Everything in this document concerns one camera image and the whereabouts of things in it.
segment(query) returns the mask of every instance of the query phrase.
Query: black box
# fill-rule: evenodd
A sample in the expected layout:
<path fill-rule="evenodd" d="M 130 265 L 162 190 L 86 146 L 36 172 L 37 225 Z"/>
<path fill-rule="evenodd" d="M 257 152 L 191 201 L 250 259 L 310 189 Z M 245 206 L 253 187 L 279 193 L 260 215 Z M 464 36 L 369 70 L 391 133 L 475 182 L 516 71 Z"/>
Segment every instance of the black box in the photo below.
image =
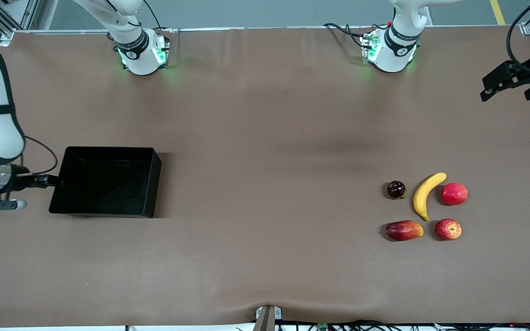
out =
<path fill-rule="evenodd" d="M 153 148 L 67 147 L 49 212 L 89 217 L 154 216 L 161 160 Z"/>

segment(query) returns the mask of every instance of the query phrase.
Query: brown table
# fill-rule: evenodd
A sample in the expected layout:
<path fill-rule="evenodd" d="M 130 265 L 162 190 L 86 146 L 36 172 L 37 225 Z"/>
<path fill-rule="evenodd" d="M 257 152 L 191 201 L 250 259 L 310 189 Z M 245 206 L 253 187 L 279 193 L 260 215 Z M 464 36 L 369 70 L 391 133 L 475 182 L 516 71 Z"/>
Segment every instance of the brown table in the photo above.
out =
<path fill-rule="evenodd" d="M 150 220 L 51 215 L 52 189 L 16 194 L 29 206 L 0 212 L 0 326 L 237 323 L 264 303 L 286 319 L 530 322 L 530 102 L 479 99 L 505 33 L 427 29 L 385 74 L 324 29 L 185 32 L 149 77 L 104 35 L 17 34 L 4 56 L 27 134 L 60 155 L 154 147 L 163 172 Z M 525 58 L 530 38 L 514 47 Z M 26 160 L 51 163 L 31 143 Z M 462 237 L 426 223 L 385 239 L 421 219 L 384 184 L 438 171 L 471 192 L 429 201 Z"/>

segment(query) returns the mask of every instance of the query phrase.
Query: apple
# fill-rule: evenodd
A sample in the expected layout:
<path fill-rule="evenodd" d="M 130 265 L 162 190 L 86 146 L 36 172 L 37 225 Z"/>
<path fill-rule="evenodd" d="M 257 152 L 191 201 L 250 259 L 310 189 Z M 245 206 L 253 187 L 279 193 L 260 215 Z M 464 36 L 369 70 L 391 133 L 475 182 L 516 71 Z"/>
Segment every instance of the apple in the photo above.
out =
<path fill-rule="evenodd" d="M 461 225 L 452 218 L 445 218 L 435 224 L 435 234 L 441 240 L 455 240 L 461 235 Z"/>
<path fill-rule="evenodd" d="M 448 205 L 461 205 L 468 196 L 467 188 L 459 183 L 449 183 L 441 190 L 441 199 Z"/>
<path fill-rule="evenodd" d="M 422 237 L 425 231 L 417 222 L 400 221 L 388 224 L 386 226 L 386 234 L 396 241 L 405 241 Z"/>

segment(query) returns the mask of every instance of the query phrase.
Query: dark purple fruit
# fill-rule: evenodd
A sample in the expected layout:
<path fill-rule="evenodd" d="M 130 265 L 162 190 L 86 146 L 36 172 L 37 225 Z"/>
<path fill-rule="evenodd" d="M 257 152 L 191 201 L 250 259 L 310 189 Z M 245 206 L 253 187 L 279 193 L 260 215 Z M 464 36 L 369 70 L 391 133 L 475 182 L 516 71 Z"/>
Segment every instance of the dark purple fruit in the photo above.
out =
<path fill-rule="evenodd" d="M 398 180 L 390 182 L 387 185 L 387 195 L 392 199 L 404 199 L 406 197 L 406 186 Z"/>

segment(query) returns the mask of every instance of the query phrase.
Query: banana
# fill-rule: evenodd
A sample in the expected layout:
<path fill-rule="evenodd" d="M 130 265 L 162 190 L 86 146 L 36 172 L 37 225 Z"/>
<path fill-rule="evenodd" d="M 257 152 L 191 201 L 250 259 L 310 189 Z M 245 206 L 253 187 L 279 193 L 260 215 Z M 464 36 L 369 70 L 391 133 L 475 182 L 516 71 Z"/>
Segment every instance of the banana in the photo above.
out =
<path fill-rule="evenodd" d="M 440 183 L 443 183 L 447 179 L 447 174 L 439 172 L 430 176 L 414 193 L 414 210 L 418 213 L 423 220 L 430 222 L 431 219 L 426 213 L 426 198 L 429 197 L 429 193 Z"/>

